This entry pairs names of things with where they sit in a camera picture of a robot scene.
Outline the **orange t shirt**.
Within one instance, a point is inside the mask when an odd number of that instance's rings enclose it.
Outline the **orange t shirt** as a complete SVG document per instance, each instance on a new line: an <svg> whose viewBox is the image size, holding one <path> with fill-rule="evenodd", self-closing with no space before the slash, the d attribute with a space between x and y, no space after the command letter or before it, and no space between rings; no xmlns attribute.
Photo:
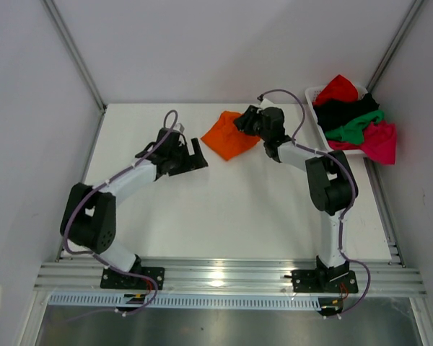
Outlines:
<svg viewBox="0 0 433 346"><path fill-rule="evenodd" d="M224 111L215 124L201 137L201 140L223 160L229 161L251 150L260 141L259 137L240 132L234 120L242 114Z"/></svg>

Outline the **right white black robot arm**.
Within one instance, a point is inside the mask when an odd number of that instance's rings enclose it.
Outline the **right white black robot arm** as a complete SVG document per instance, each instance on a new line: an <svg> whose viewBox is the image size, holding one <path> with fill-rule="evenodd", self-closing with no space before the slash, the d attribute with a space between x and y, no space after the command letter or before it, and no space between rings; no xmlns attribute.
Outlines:
<svg viewBox="0 0 433 346"><path fill-rule="evenodd" d="M321 244L314 270L294 270L296 292L331 292L351 275L344 254L345 216L354 204L358 188L346 155L309 148L288 136L284 112L278 107L249 106L233 121L236 129L263 141L268 157L304 171L310 199L321 216Z"/></svg>

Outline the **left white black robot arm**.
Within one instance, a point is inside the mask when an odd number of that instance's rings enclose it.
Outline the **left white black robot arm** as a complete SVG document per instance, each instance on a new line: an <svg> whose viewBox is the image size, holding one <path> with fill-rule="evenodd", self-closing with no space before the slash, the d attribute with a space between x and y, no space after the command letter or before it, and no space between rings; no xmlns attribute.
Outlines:
<svg viewBox="0 0 433 346"><path fill-rule="evenodd" d="M135 288L142 279L138 255L116 240L117 208L145 185L208 166L199 140L191 139L193 153L182 131L161 128L157 140L137 153L130 165L97 186L75 184L69 193L60 233L69 254L90 254L117 271L117 280ZM82 251L70 249L73 243Z"/></svg>

